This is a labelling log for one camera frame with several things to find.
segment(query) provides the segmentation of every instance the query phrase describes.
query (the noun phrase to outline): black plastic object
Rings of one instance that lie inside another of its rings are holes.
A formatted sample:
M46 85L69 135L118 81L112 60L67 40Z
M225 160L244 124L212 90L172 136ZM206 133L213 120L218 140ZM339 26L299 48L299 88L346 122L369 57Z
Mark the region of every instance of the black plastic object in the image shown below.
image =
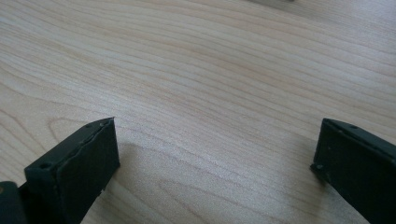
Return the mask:
M311 169L370 223L396 223L396 146L324 119Z
M10 181L0 182L0 223L27 223L18 187Z
M80 128L25 168L28 223L80 223L119 167L114 119Z

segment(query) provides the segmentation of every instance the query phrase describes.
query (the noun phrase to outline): wood grain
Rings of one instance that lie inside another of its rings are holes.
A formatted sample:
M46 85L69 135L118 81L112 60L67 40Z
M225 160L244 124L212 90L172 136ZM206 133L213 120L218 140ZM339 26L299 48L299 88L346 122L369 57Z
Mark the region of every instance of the wood grain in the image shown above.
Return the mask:
M322 118L396 144L396 3L1 0L0 180L116 117L83 223L367 223L308 166Z

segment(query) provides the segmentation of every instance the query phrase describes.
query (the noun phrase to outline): small hole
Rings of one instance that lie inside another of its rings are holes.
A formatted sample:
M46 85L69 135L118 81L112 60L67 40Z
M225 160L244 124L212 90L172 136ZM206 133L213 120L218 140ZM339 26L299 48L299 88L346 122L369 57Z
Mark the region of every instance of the small hole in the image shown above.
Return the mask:
M47 169L52 165L50 162L44 162L43 164L40 165L40 169Z

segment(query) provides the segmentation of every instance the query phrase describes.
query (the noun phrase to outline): black plastic piece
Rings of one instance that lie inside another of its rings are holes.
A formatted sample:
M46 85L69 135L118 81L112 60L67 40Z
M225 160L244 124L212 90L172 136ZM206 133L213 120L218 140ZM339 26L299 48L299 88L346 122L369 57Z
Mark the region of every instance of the black plastic piece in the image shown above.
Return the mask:
M25 168L19 194L28 223L80 223L119 167L114 119L80 128Z
M311 169L370 223L396 223L396 146L324 119Z
M0 223L27 224L18 187L10 181L0 182Z

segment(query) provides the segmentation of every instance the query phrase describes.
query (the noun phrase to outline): light wooden surface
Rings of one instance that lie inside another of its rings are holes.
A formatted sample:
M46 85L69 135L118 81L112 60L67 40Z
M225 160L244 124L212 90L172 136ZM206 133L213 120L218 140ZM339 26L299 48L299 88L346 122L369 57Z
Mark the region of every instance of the light wooden surface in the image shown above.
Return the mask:
M391 0L0 0L0 180L116 117L83 223L366 223L309 170L322 118L396 144Z

